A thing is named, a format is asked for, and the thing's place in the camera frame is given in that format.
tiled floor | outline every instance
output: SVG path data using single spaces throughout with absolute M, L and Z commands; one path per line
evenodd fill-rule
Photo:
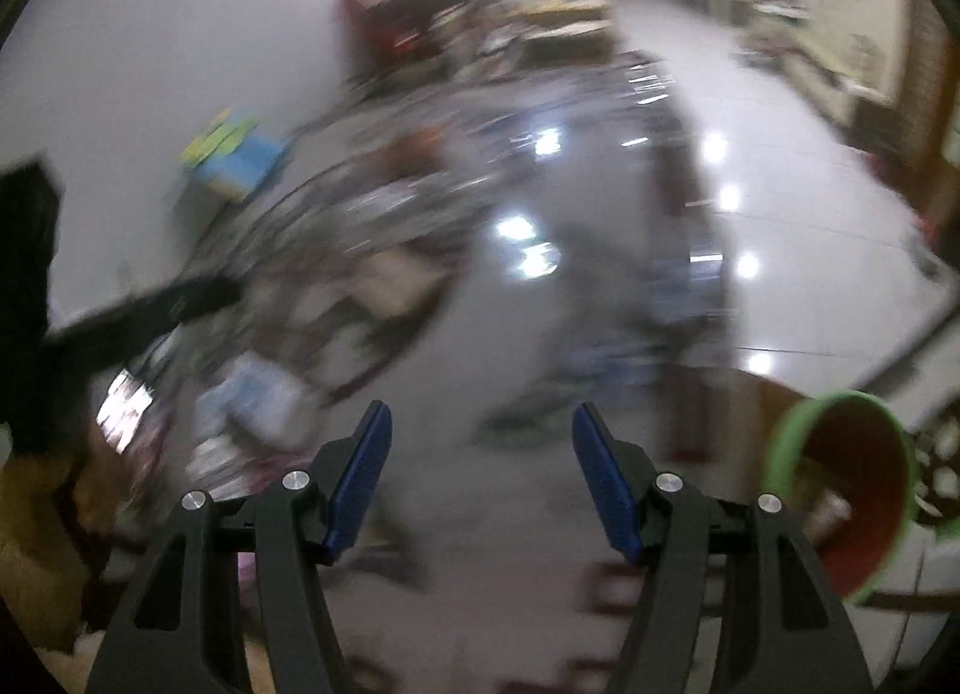
M 621 0 L 621 8 L 626 45 L 666 57 L 701 136 L 710 196 L 737 253 L 743 368 L 806 394 L 851 387 L 949 301 L 956 276 L 920 275 L 904 250 L 909 208 L 784 78 L 731 57 L 737 30 L 675 0 Z M 910 428 L 958 387 L 954 329 L 889 403 Z M 880 587 L 955 587 L 955 557 L 937 554 L 915 527 Z M 851 615 L 877 680 L 901 645 L 901 659 L 915 662 L 942 624 L 915 619 L 904 640 L 902 615 Z

black cloth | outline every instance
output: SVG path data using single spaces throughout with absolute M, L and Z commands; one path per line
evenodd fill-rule
M 44 452 L 50 264 L 56 252 L 59 192 L 40 160 L 0 173 L 0 424 L 13 452 Z

white floor tile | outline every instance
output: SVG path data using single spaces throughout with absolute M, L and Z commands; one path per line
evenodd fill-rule
M 817 302 L 821 243 L 813 228 L 730 216 L 738 346 L 829 353 Z
M 839 166 L 823 158 L 778 147 L 757 147 L 760 166 L 775 179 L 774 219 L 839 233 L 851 230 L 858 207 L 839 187 Z
M 857 383 L 869 377 L 878 365 L 880 365 L 880 358 L 847 358 L 844 355 L 833 355 L 830 362 L 832 384 L 836 388 L 855 388 Z
M 904 251 L 829 231 L 814 232 L 808 246 L 824 352 L 861 358 L 888 355 L 901 344 L 908 325 L 899 281 L 891 272 L 904 260 Z
M 960 591 L 960 542 L 931 544 L 923 556 L 919 593 Z M 947 615 L 911 615 L 896 666 L 916 666 L 947 623 Z
M 709 160 L 701 154 L 701 166 L 707 174 L 714 208 L 727 214 L 777 219 L 783 212 L 776 172 L 769 165 L 769 155 L 757 147 L 727 141 L 720 131 L 710 131 L 701 140 L 704 149 L 726 145 L 723 160 Z
M 913 593 L 920 574 L 923 552 L 930 544 L 928 530 L 913 525 L 901 545 L 896 559 L 887 568 L 877 590 L 895 593 Z M 860 647 L 867 659 L 867 667 L 874 685 L 882 681 L 896 659 L 906 628 L 906 614 L 848 606 Z
M 837 230 L 884 244 L 904 245 L 913 211 L 899 194 L 875 179 L 862 155 L 849 164 L 834 163 L 830 176 L 840 196 L 838 201 L 851 211 L 847 227 Z
M 700 85 L 690 88 L 688 85 L 679 83 L 679 88 L 680 94 L 690 102 L 691 109 L 704 131 L 722 133 L 728 139 L 741 125 L 739 117 L 743 113 L 755 115 L 761 107 L 761 104 L 755 100 L 704 95 Z

red object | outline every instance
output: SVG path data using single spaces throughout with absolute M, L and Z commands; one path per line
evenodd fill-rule
M 401 20 L 370 21 L 368 11 L 385 0 L 338 0 L 357 40 L 367 48 L 377 68 L 389 68 L 416 48 L 418 34 L 406 29 Z
M 923 237 L 923 243 L 928 246 L 931 252 L 936 253 L 937 247 L 940 244 L 940 231 L 937 229 L 937 226 L 919 215 L 915 216 L 915 221 L 917 230 L 920 232 L 920 236 Z

green flower pot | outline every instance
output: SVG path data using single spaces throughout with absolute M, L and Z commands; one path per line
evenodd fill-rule
M 800 402 L 779 421 L 763 490 L 789 505 L 804 457 L 837 478 L 851 504 L 851 519 L 818 554 L 833 589 L 856 604 L 874 590 L 916 513 L 912 448 L 879 399 L 845 390 Z

